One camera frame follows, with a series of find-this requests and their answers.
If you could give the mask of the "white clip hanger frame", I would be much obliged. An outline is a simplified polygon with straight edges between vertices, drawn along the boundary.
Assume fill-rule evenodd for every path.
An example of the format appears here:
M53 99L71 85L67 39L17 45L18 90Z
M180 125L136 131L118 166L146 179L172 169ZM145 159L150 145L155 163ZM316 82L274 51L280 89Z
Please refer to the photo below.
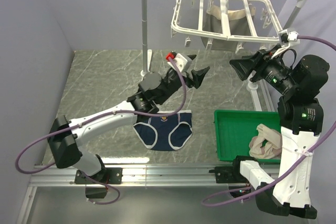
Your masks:
M182 15L183 3L184 0L176 0L171 21L171 36L174 36L175 34L185 35L184 46L186 48L191 45L191 38L193 36L205 39L206 50L211 50L213 39L238 41L239 44L237 46L237 50L239 50L242 47L242 44L245 42L274 44L278 43L279 41L278 37L258 35L254 23L254 18L256 17L256 8L253 4L261 3L264 5L264 12L262 17L262 20L264 21L263 27L266 28L269 25L272 25L275 29L275 32L277 33L282 30L282 26L270 0L191 0L192 6L198 4L198 14L194 16L195 22L197 24L193 25L191 28L181 25L181 18L186 18L186 16ZM221 9L221 34L203 31L203 21L206 15L206 11L209 10L213 5L219 6ZM250 36L239 36L231 34L228 21L228 11L240 9L244 9L246 12L248 26L251 33Z

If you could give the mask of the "navy blue underwear white trim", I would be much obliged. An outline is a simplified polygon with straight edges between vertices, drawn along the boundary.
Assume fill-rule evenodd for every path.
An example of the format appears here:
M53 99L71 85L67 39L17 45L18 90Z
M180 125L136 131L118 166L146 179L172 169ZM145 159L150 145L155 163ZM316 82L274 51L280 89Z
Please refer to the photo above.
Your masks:
M182 110L171 116L151 117L133 125L133 129L149 150L177 151L193 135L192 111Z

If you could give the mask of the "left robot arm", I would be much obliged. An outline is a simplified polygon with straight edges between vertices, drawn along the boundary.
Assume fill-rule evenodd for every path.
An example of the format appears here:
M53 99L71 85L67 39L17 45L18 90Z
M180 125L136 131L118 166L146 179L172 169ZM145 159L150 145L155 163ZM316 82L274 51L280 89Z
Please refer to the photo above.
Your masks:
M85 142L107 131L158 117L162 105L179 89L198 89L210 67L190 70L195 55L171 52L166 56L170 66L165 76L157 72L145 74L135 94L118 105L104 111L77 119L57 117L47 139L56 167L75 167L94 183L106 177L106 168L99 155L86 151Z

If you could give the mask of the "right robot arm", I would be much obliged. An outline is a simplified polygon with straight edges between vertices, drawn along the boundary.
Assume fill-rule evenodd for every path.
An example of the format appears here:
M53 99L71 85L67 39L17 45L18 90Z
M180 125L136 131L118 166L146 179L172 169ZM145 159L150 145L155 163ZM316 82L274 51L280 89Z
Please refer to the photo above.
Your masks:
M260 211L316 219L309 182L313 147L320 138L324 117L317 95L328 80L329 64L319 56L305 55L287 67L282 56L276 56L272 50L260 50L229 63L240 79L265 80L281 95L278 113L282 151L278 179L272 179L255 158L247 156L233 160L232 178L238 182L247 179Z

